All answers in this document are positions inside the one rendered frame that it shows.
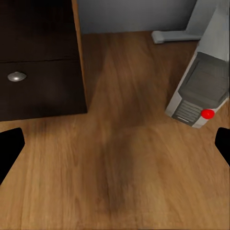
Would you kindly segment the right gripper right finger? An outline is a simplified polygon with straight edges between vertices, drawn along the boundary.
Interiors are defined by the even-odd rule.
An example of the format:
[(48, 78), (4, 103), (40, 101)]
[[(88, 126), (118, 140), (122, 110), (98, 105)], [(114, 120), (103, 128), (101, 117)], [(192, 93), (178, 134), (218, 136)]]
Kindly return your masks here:
[(218, 128), (215, 145), (230, 166), (230, 129)]

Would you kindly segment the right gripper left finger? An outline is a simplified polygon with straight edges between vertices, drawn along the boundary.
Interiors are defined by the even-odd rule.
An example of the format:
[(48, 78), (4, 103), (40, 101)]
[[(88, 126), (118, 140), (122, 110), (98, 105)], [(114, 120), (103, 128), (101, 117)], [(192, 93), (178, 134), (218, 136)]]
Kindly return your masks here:
[(0, 133), (0, 185), (25, 146), (20, 127)]

